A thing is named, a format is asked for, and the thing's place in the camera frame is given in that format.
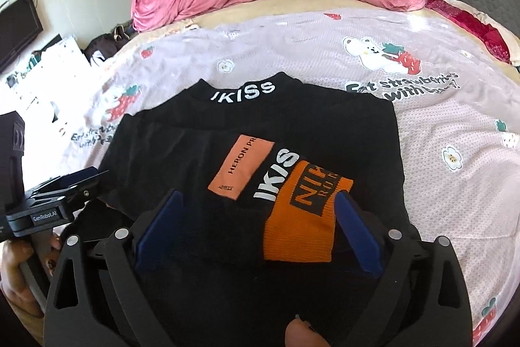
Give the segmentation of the person's left hand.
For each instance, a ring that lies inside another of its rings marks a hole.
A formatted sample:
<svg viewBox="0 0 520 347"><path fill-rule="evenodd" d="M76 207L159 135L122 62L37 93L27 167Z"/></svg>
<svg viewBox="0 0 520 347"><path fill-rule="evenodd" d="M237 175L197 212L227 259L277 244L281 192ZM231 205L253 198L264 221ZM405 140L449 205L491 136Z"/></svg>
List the person's left hand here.
<svg viewBox="0 0 520 347"><path fill-rule="evenodd" d="M21 270L34 254L25 240L7 240L1 246L1 291L11 311L39 346L43 346L44 311Z"/></svg>

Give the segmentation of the person's right hand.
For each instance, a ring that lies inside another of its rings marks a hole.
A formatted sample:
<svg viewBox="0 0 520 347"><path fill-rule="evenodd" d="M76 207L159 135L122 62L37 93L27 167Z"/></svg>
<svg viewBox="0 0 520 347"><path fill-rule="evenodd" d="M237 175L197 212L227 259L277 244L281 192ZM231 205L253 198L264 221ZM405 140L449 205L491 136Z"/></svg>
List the person's right hand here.
<svg viewBox="0 0 520 347"><path fill-rule="evenodd" d="M329 343L313 330L308 321L297 315L286 327L286 347L329 347Z"/></svg>

